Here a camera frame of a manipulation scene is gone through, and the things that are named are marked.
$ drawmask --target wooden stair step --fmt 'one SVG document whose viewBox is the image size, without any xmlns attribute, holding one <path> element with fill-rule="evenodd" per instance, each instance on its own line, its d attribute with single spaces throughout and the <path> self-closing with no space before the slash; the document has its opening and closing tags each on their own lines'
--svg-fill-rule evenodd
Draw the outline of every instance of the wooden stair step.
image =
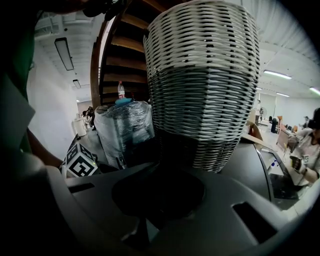
<svg viewBox="0 0 320 256">
<path fill-rule="evenodd" d="M 152 6 L 154 9 L 158 10 L 159 12 L 163 13 L 164 11 L 167 10 L 167 8 L 163 7 L 161 4 L 159 4 L 155 0 L 142 0 L 146 4 Z"/>
<path fill-rule="evenodd" d="M 125 86 L 124 91 L 126 93 L 147 93 L 148 87 L 133 87 L 133 86 Z M 114 94 L 118 93 L 118 86 L 104 86 L 103 87 L 104 94 Z"/>
<path fill-rule="evenodd" d="M 114 104 L 116 100 L 119 99 L 119 96 L 109 96 L 102 99 L 103 103 Z"/>
<path fill-rule="evenodd" d="M 121 21 L 128 23 L 128 24 L 131 24 L 133 26 L 136 26 L 136 27 L 143 29 L 143 30 L 149 26 L 148 22 L 145 22 L 144 20 L 137 18 L 137 17 L 130 15 L 130 14 L 124 14 L 121 18 Z"/>
<path fill-rule="evenodd" d="M 103 81 L 105 81 L 105 82 L 123 81 L 123 82 L 134 82 L 134 83 L 142 83 L 142 84 L 148 83 L 146 76 L 142 76 L 142 75 L 138 75 L 138 74 L 106 73 L 103 76 Z"/>
<path fill-rule="evenodd" d="M 143 71 L 147 70 L 147 65 L 143 61 L 136 60 L 136 59 L 115 57 L 115 56 L 107 56 L 106 65 L 120 66 L 125 68 L 143 70 Z"/>
<path fill-rule="evenodd" d="M 141 53 L 145 52 L 141 42 L 132 40 L 124 36 L 117 36 L 117 35 L 113 36 L 111 44 L 115 46 L 129 48 Z"/>
</svg>

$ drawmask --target woven basket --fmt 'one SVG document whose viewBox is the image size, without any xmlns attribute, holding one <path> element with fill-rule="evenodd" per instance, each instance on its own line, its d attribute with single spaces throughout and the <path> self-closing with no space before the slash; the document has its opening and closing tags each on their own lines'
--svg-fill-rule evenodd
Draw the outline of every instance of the woven basket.
<svg viewBox="0 0 320 256">
<path fill-rule="evenodd" d="M 193 0 L 160 14 L 143 38 L 155 132 L 166 160 L 219 172 L 239 143 L 259 77 L 252 16 Z"/>
</svg>

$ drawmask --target white wall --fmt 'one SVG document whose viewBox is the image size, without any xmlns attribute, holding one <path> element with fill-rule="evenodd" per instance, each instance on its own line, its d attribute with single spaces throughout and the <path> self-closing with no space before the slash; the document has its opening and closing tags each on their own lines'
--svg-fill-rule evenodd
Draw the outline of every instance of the white wall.
<svg viewBox="0 0 320 256">
<path fill-rule="evenodd" d="M 37 43 L 33 61 L 27 95 L 35 115 L 29 129 L 50 153 L 63 160 L 75 137 L 72 120 L 78 113 L 76 95 Z"/>
<path fill-rule="evenodd" d="M 313 118 L 315 109 L 320 108 L 320 98 L 294 98 L 277 96 L 275 115 L 283 116 L 283 123 L 290 126 L 299 126 L 305 123 L 305 116 Z"/>
<path fill-rule="evenodd" d="M 255 94 L 254 103 L 253 103 L 253 109 L 257 108 L 259 95 L 260 95 L 260 93 L 258 93 L 258 92 Z"/>
<path fill-rule="evenodd" d="M 76 99 L 80 102 L 88 102 L 91 101 L 91 88 L 90 84 L 87 85 L 81 85 L 81 88 L 78 89 L 77 87 L 72 87 Z"/>
<path fill-rule="evenodd" d="M 92 107 L 92 101 L 84 101 L 78 103 L 78 113 L 81 115 L 83 111 L 86 111 L 89 107 Z"/>
<path fill-rule="evenodd" d="M 260 94 L 260 106 L 266 109 L 265 118 L 269 120 L 269 116 L 274 116 L 276 97 L 268 94 Z"/>
</svg>

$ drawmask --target floor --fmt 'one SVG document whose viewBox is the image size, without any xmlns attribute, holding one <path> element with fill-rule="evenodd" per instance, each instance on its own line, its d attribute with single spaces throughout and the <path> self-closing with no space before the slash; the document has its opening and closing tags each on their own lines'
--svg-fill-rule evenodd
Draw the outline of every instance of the floor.
<svg viewBox="0 0 320 256">
<path fill-rule="evenodd" d="M 271 148 L 279 155 L 284 165 L 288 168 L 290 166 L 290 152 L 287 150 L 284 154 L 284 149 L 278 146 L 278 134 L 271 132 L 271 126 L 259 125 L 259 131 L 261 133 L 264 142 L 268 143 Z M 288 210 L 282 212 L 286 214 L 289 221 L 293 220 L 297 216 L 303 215 L 307 212 L 314 204 L 314 201 L 318 197 L 320 192 L 320 180 L 314 183 L 310 188 L 306 189 L 303 194 L 299 195 L 300 200 Z"/>
</svg>

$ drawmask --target ceiling light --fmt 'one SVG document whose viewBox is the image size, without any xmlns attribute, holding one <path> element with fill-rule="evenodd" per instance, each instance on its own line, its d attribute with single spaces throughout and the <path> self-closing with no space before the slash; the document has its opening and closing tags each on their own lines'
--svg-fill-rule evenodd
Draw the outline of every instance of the ceiling light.
<svg viewBox="0 0 320 256">
<path fill-rule="evenodd" d="M 284 97 L 290 97 L 289 95 L 282 94 L 282 93 L 279 93 L 279 92 L 277 92 L 276 94 L 281 95 L 281 96 L 284 96 Z"/>
<path fill-rule="evenodd" d="M 265 74 L 277 76 L 277 77 L 284 78 L 284 79 L 292 79 L 292 77 L 289 76 L 289 75 L 281 74 L 281 73 L 278 73 L 278 72 L 273 72 L 273 71 L 270 71 L 270 70 L 265 70 L 265 71 L 263 71 L 263 72 L 264 72 Z"/>
<path fill-rule="evenodd" d="M 313 91 L 315 94 L 318 94 L 320 96 L 320 90 L 314 88 L 314 87 L 311 87 L 309 88 L 311 91 Z"/>
<path fill-rule="evenodd" d="M 74 64 L 72 63 L 70 52 L 69 52 L 69 47 L 68 47 L 68 42 L 66 37 L 62 38 L 57 38 L 54 41 L 56 50 L 58 51 L 60 58 L 63 62 L 63 65 L 66 70 L 74 70 Z"/>
<path fill-rule="evenodd" d="M 81 85 L 80 85 L 80 83 L 79 83 L 79 80 L 75 79 L 75 80 L 73 80 L 73 83 L 74 83 L 75 87 L 77 87 L 78 89 L 81 88 Z"/>
</svg>

